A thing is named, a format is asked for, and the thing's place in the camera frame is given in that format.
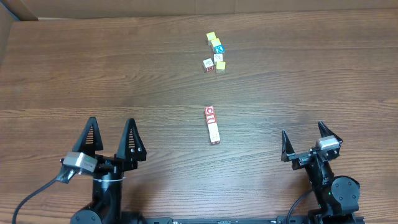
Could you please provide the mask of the white block blue D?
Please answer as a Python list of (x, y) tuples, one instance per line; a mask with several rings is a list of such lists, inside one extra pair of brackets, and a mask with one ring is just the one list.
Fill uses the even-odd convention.
[(206, 106), (205, 107), (205, 115), (206, 116), (210, 116), (210, 115), (214, 115), (215, 111), (214, 111), (214, 107), (213, 106)]

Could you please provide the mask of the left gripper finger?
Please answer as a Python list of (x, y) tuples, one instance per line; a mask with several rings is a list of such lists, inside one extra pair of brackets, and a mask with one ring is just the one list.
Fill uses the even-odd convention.
[(100, 129), (95, 117), (90, 117), (72, 148), (73, 152), (82, 152), (88, 156), (94, 156), (96, 151), (103, 150)]
[(133, 118), (127, 120), (116, 157), (120, 159), (145, 159), (146, 149)]

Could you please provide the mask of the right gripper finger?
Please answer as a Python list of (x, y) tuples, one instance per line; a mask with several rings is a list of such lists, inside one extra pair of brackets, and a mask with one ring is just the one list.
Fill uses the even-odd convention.
[(287, 136), (285, 130), (282, 130), (282, 151), (281, 151), (281, 161), (291, 161), (295, 156), (295, 151), (291, 145), (291, 142)]
[(318, 122), (318, 128), (320, 131), (320, 135), (321, 137), (325, 138), (325, 137), (329, 137), (329, 136), (333, 136), (336, 138), (336, 140), (341, 144), (343, 142), (343, 140), (336, 135), (333, 131), (331, 131), (325, 124), (323, 121), (319, 121)]

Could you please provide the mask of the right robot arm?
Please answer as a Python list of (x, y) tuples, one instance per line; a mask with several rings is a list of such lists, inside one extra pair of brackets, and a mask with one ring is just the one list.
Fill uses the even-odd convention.
[(329, 162), (340, 156), (343, 140), (331, 131), (323, 121), (318, 122), (321, 138), (308, 152), (295, 153), (287, 133), (283, 130), (281, 161), (291, 162), (293, 170), (305, 169), (311, 189), (291, 206), (285, 222), (290, 223), (294, 208), (310, 193), (315, 195), (318, 208), (302, 219), (303, 223), (363, 223), (356, 218), (359, 210), (360, 184), (355, 179), (336, 176)]

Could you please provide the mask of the white ladybug wooden block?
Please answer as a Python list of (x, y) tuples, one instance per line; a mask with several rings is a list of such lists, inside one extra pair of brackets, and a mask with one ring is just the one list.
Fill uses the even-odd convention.
[(211, 135), (215, 135), (215, 134), (218, 134), (218, 133), (219, 133), (217, 123), (210, 123), (210, 124), (208, 124), (208, 130), (209, 130), (209, 133), (210, 133)]

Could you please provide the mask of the red I wooden block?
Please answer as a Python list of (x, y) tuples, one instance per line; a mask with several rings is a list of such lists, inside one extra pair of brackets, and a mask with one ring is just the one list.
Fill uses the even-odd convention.
[(216, 116), (214, 114), (207, 115), (206, 116), (206, 122), (207, 122), (207, 124), (216, 123)]

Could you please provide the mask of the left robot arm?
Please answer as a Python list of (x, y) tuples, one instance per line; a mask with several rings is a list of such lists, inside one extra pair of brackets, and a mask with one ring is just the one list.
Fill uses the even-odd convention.
[(146, 149), (133, 118), (126, 121), (118, 150), (112, 157), (97, 154), (103, 150), (100, 129), (90, 117), (63, 164), (93, 178), (91, 202), (77, 211), (71, 223), (144, 223), (140, 213), (121, 209), (124, 173), (136, 170), (146, 160)]

